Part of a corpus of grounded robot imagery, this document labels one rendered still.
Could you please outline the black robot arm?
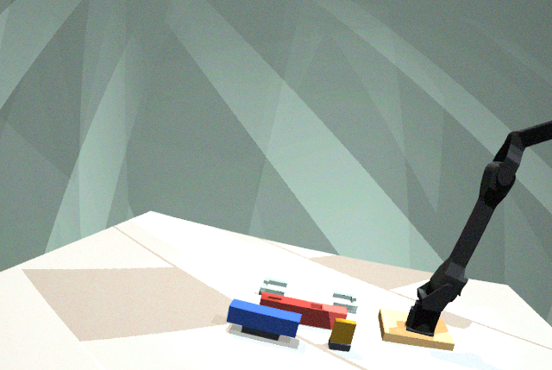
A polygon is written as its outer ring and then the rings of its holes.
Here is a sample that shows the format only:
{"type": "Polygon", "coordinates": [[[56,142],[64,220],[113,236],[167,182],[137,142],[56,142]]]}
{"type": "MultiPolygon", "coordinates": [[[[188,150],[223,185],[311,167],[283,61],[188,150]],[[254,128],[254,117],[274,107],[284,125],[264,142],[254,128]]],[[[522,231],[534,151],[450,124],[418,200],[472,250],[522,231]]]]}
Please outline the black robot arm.
{"type": "Polygon", "coordinates": [[[484,233],[491,216],[515,183],[526,147],[552,139],[552,121],[518,131],[506,137],[494,160],[485,167],[480,195],[451,255],[426,284],[417,288],[417,297],[406,320],[406,331],[434,336],[441,312],[461,296],[469,279],[465,268],[484,233]]]}

